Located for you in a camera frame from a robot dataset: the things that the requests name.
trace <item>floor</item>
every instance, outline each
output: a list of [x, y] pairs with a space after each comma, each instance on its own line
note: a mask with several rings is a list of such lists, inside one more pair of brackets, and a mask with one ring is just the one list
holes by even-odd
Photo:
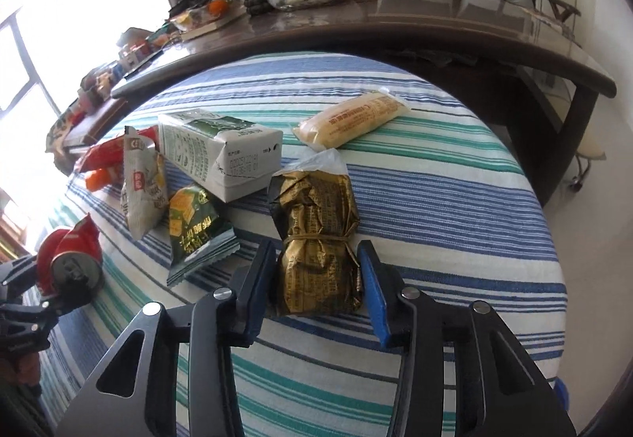
[[[606, 98], [598, 100], [592, 126], [607, 160], [594, 162], [579, 193], [561, 186], [545, 207], [569, 295], [559, 375], [577, 431], [633, 357], [633, 132]], [[574, 174], [571, 168], [569, 178]]]

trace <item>metal screw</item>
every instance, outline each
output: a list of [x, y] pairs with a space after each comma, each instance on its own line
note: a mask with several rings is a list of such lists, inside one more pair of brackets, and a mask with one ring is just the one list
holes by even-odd
[[228, 300], [232, 295], [233, 291], [228, 287], [220, 287], [213, 292], [213, 297], [218, 301]]
[[490, 312], [490, 305], [487, 304], [485, 301], [477, 300], [475, 303], [473, 303], [473, 310], [477, 314], [488, 314]]
[[156, 316], [160, 312], [160, 303], [156, 303], [156, 301], [151, 301], [143, 307], [143, 313], [146, 316]]
[[405, 287], [404, 289], [402, 289], [402, 292], [400, 294], [403, 298], [406, 298], [407, 300], [414, 300], [415, 298], [420, 297], [420, 291], [417, 290], [417, 288], [415, 287]]

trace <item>plastic wrapped bread roll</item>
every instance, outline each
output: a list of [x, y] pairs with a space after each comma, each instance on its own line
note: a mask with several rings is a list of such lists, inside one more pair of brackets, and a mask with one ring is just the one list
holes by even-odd
[[341, 101], [292, 129], [315, 151], [337, 148], [409, 111], [409, 105], [386, 89]]

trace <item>white snack package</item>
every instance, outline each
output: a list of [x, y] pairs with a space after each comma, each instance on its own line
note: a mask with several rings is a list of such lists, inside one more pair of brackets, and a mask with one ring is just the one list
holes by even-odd
[[337, 148], [410, 110], [406, 101], [387, 89], [329, 106], [299, 123], [292, 133], [315, 151]]
[[169, 206], [165, 159], [150, 138], [125, 127], [123, 136], [121, 209], [132, 238], [138, 241], [154, 228]]

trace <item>orange fruit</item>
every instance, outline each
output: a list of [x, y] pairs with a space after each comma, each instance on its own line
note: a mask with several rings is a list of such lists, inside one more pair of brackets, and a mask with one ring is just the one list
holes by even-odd
[[221, 17], [228, 9], [227, 0], [213, 0], [207, 5], [207, 9], [212, 16]]

